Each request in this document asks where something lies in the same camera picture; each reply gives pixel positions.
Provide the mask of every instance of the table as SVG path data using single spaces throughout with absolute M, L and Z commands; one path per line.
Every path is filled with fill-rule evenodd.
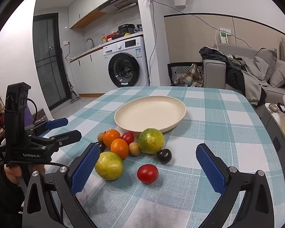
M 180 99 L 187 107 L 184 119 L 164 133 L 165 147 L 172 151 L 169 164 L 154 155 L 129 156 L 123 175 L 104 181 L 93 170 L 77 198 L 98 227 L 198 227 L 220 195 L 213 191 L 196 160 L 198 144 L 206 143 L 227 166 L 241 172 L 265 172 L 274 205 L 275 227 L 285 222 L 285 182 L 274 146 L 257 114 L 239 93 L 194 87 L 123 87 L 112 90 L 68 118 L 65 127 L 46 136 L 77 129 L 82 139 L 59 149 L 53 162 L 69 165 L 97 135 L 116 127 L 115 111 L 125 102 L 149 95 Z M 136 176 L 142 164 L 158 167 L 159 177 L 150 185 Z M 52 167 L 48 172 L 56 171 Z M 244 193 L 240 193 L 225 226 L 232 224 Z

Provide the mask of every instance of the side table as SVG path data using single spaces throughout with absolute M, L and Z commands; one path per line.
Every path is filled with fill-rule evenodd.
M 280 110 L 276 113 L 272 113 L 268 106 L 269 103 L 266 103 L 266 109 L 263 113 L 261 121 L 264 124 L 270 139 L 273 142 L 274 148 L 277 152 L 282 166 L 285 179 L 285 114 Z

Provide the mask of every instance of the human hand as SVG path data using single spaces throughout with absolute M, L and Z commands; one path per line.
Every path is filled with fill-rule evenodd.
M 44 174 L 46 172 L 45 168 L 44 168 L 44 164 L 34 164 L 32 165 L 32 171 L 39 171 L 41 174 Z M 8 178 L 8 180 L 10 180 L 12 183 L 20 186 L 17 177 L 21 177 L 22 176 L 22 171 L 19 165 L 15 164 L 15 165 L 10 165 L 9 167 L 6 166 L 6 164 L 4 165 L 4 171 L 6 174 L 6 177 Z

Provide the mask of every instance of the plate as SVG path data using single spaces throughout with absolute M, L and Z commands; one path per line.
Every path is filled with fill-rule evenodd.
M 142 132 L 146 128 L 166 132 L 174 128 L 185 114 L 186 106 L 177 98 L 147 96 L 122 105 L 114 120 L 119 127 L 132 132 Z

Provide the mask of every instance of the baseboard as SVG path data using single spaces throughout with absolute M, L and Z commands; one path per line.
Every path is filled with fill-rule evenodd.
M 80 93 L 80 97 L 101 97 L 104 93 Z

